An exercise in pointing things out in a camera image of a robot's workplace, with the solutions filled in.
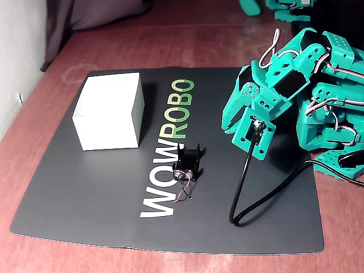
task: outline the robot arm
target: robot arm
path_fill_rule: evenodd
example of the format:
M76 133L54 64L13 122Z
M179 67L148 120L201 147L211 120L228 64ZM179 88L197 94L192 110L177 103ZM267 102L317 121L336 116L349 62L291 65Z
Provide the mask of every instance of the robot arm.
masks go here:
M335 148L340 141L351 143L351 141L345 141L353 138L353 132L349 130L345 132L336 130L330 137L325 134L320 136L317 133L319 129L325 128L321 125L336 122L333 115L328 116L328 106L315 110L315 116L312 114L310 117L302 113L306 113L306 109L312 103L309 100L312 96L316 104L325 99L336 98L337 101L330 102L328 105L341 104L344 108L361 111L362 105L348 103L350 100L364 101L364 97L358 92L353 90L352 93L346 92L345 98L342 96L343 90L348 90L349 86L359 85L363 88L361 84L364 84L364 76L359 71L364 71L364 61L362 61L364 52L351 48L342 37L329 32L318 34L311 28L302 30L276 53L277 42L278 39L275 39L272 47L267 50L267 52L272 50L274 53L268 64L262 64L263 55L259 62L252 61L251 65L242 68L236 80L234 92L224 108L222 128L225 133L234 133L232 142L247 151L257 122L264 121L266 128L258 138L258 145L253 152L254 157L263 160L275 131L275 125L271 121L291 107L293 99L298 98L301 105L299 122L307 125L297 127L300 145L303 148L306 150L317 148L318 145L313 143L318 143L319 138L325 139L321 142L321 147L326 148ZM327 84L329 85L327 86L326 83L318 83L317 77L312 77L316 73L329 75L336 84Z

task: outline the gray curtain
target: gray curtain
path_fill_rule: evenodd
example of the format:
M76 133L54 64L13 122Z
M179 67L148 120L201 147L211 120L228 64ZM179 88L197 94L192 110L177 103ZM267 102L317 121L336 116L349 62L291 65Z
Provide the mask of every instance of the gray curtain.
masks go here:
M73 31L142 14L149 8L147 0L47 0L45 58L40 70L47 70Z

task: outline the white wall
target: white wall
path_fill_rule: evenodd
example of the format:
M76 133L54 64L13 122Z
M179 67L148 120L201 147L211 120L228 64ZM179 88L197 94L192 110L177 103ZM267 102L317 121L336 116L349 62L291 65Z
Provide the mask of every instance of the white wall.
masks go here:
M46 0L0 0L0 141L42 76Z

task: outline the black cable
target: black cable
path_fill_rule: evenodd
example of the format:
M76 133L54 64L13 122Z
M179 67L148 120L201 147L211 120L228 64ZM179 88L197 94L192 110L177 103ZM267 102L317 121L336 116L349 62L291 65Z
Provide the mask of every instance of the black cable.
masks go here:
M244 179L246 176L246 172L251 160L251 157L253 155L253 150L255 147L255 143L257 142L257 138L258 135L263 131L263 128L261 128L260 126L257 128L257 130L255 131L255 134L253 136L253 139L250 143L250 147L249 147L249 151L248 151L248 155L245 161L245 165L244 165L244 169L243 172L241 174L241 179L240 179L240 183L238 185L237 191L235 193L234 196L234 200L233 200L233 204L231 205L231 209L230 209L230 215L229 215L229 222L231 224L234 224L235 226L243 226L244 224L239 224L239 221L248 213L250 213L252 210L256 209L257 207L259 207L260 205L264 204L266 201L268 201L270 198L274 197L277 193L279 193L282 189L284 189L290 182L292 182L303 170L305 170L307 167L312 166L314 164L321 166L322 168L327 169L328 171L332 172L333 174L337 175L338 177L351 182L355 185L359 185L364 187L364 183L360 182L360 181L356 181L354 179L351 179L350 177L343 175L342 173L336 171L335 169L331 168L330 166L322 163L321 161L318 160L313 160L313 159L309 159L304 161L300 166L298 166L278 187L276 187L273 191L271 191L270 193L268 193L267 195L265 195L263 198L261 198L259 201L255 202L254 204L252 204L251 206L249 206L248 208L246 208L245 210L243 210L242 212L240 212L236 217L234 217L235 214L235 210L238 204L238 200L239 200L239 196L241 193L241 189L243 187L243 183L244 183Z

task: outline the green letter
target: green letter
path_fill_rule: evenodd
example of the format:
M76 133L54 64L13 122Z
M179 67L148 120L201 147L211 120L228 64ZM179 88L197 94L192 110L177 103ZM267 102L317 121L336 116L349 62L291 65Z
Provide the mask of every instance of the green letter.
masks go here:
M182 111L184 113L184 116L182 118L172 118L169 114L170 114L170 112L173 112L173 111ZM188 119L189 111L183 107L171 107L171 108L168 108L164 112L164 117L166 118L166 120L168 120L170 122L182 122L182 121L185 121L186 119Z
M191 105L192 96L190 94L181 94L178 95L176 93L170 94L168 97L167 104L171 105Z
M187 84L189 84L189 88L178 88L176 85L180 82L186 82ZM175 80L173 83L172 83L172 88L175 90L175 91L178 91L178 92L187 92L187 91L190 91L193 89L193 87L195 86L195 84L193 83L193 81L189 81L189 80Z
M171 128L172 132L166 133L166 129L167 128ZM162 127L160 128L160 133L159 136L161 138L186 138L186 135L177 135L177 132L186 129L187 128L187 123L180 126L180 127L176 127L176 125L174 124L170 124L170 123L166 123L164 125L162 125Z

